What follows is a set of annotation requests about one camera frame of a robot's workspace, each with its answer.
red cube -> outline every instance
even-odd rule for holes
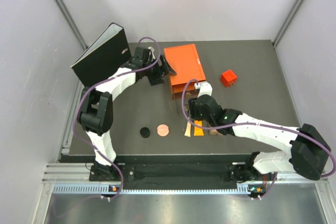
[[[235,84],[237,81],[237,76],[233,73],[232,70],[227,70],[221,75],[221,82],[225,87],[230,87]]]

metal floor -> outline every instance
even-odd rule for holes
[[[53,195],[61,215],[87,195]],[[121,195],[110,203],[89,199],[63,218],[48,212],[46,224],[327,223],[314,184],[275,185],[262,201],[229,195]]]

copper coin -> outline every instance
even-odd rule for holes
[[[169,133],[169,127],[165,124],[160,124],[157,127],[157,133],[159,136],[167,136]]]

black disc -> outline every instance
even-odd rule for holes
[[[143,138],[147,138],[151,135],[151,132],[149,130],[149,128],[147,127],[144,127],[144,128],[141,128],[140,130],[140,135],[143,137]]]

orange box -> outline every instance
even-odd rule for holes
[[[169,76],[173,99],[176,94],[182,94],[186,83],[191,79],[205,81],[195,44],[165,48],[164,54],[169,65],[176,71],[175,76]],[[191,83],[187,91],[193,90],[194,83]]]
[[[230,87],[232,84],[235,84],[237,81],[237,76],[233,73],[232,70],[227,70],[221,75],[221,82],[225,87]]]

